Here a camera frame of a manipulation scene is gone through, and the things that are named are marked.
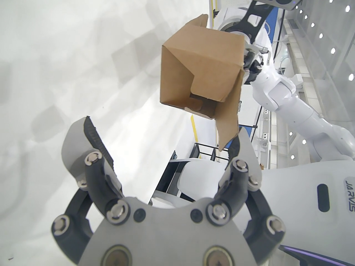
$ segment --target purple stripe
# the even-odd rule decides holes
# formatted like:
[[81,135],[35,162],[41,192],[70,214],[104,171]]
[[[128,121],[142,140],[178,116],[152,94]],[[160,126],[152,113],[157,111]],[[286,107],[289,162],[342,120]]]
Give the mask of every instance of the purple stripe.
[[329,262],[329,263],[332,263],[334,265],[338,265],[338,266],[346,266],[345,264],[342,264],[342,263],[339,263],[339,262],[335,262],[333,260],[330,260],[330,259],[327,259],[327,258],[324,258],[324,257],[321,257],[321,256],[318,256],[316,254],[311,254],[311,253],[308,253],[308,252],[304,252],[304,251],[301,251],[301,250],[296,250],[294,248],[291,248],[291,247],[285,247],[285,249],[289,250],[289,251],[293,251],[293,252],[297,252],[297,253],[301,253],[301,254],[304,254],[304,255],[307,255],[307,256],[310,256],[310,257],[313,257],[313,258],[317,258],[317,259],[320,259],[320,260],[323,260],[323,261],[326,261],[326,262]]

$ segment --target printed logo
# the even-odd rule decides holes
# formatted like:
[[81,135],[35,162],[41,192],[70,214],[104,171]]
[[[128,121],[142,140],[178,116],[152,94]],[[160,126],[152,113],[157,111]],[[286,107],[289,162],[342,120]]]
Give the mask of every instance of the printed logo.
[[344,180],[345,193],[346,193],[346,202],[348,204],[348,209],[350,212],[355,214],[355,192],[354,192],[354,177],[347,177]]

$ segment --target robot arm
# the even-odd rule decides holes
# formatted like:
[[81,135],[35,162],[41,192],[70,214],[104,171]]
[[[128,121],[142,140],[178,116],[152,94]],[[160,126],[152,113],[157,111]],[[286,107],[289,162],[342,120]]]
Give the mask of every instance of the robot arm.
[[[264,27],[253,38],[249,27],[242,27],[248,17],[247,7],[221,9],[215,24],[217,29],[245,37],[245,65],[250,73],[248,82],[253,87],[254,99],[265,109],[276,112],[298,134],[307,140],[310,153],[315,161],[352,160],[355,158],[355,138],[337,125],[323,119],[312,107],[296,97],[296,86],[280,75],[270,59],[272,46]],[[255,27],[260,18],[248,19]]]
[[[111,156],[90,118],[83,118],[70,127],[62,147],[79,189],[54,220],[52,235],[79,266],[261,265],[280,245],[285,225],[260,186],[249,190],[249,164],[233,153],[229,158],[213,199],[155,208],[123,195]],[[93,203],[104,217],[94,233],[86,219]],[[232,220],[244,204],[251,220],[241,233]]]
[[[271,50],[266,30],[262,29],[256,43]],[[276,112],[298,134],[307,140],[315,161],[352,160],[355,157],[355,138],[337,125],[323,119],[312,107],[296,97],[294,83],[277,73],[271,61],[264,64],[253,87],[254,99],[265,109]]]

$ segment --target open cardboard box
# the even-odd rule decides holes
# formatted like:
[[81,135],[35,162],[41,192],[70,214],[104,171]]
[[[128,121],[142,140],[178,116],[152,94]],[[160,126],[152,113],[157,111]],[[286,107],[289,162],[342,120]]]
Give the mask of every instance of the open cardboard box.
[[207,21],[207,14],[191,20],[163,44],[160,102],[215,119],[222,151],[239,132],[244,37]]

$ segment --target screw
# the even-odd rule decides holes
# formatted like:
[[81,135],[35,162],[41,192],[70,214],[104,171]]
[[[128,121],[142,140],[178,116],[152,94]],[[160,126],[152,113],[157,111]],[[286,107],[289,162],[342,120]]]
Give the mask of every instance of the screw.
[[282,231],[282,223],[279,219],[274,219],[270,222],[271,228],[276,232]]
[[54,229],[53,234],[56,237],[61,236],[68,230],[69,224],[70,224],[70,219],[67,215],[58,216],[53,222],[53,229]]
[[255,180],[255,178],[253,176],[249,176],[249,182],[254,186],[258,185],[258,181]]
[[142,222],[146,218],[146,211],[143,208],[137,209],[133,214],[133,219],[135,222]]
[[200,223],[203,219],[202,212],[199,209],[193,209],[190,213],[190,217],[194,223]]
[[63,218],[54,221],[54,230],[55,231],[62,231],[65,227],[65,220]]
[[107,211],[106,218],[112,224],[122,224],[128,219],[129,214],[129,205],[120,199],[111,207],[111,210]]
[[112,213],[112,218],[113,219],[118,219],[121,217],[121,215],[124,213],[125,209],[122,205],[115,204],[111,208],[111,213]]
[[233,162],[233,166],[240,172],[247,172],[248,166],[245,161],[238,159],[236,162]]
[[80,189],[85,189],[88,186],[86,181],[84,181],[84,180],[78,181],[77,184]]
[[102,153],[100,151],[91,152],[85,157],[85,164],[87,166],[90,166],[101,158],[102,158]]
[[271,234],[275,234],[276,232],[285,232],[284,223],[275,215],[270,215],[266,219],[266,227],[269,229]]
[[218,219],[223,219],[227,215],[226,210],[223,208],[222,205],[219,204],[213,206],[212,213]]

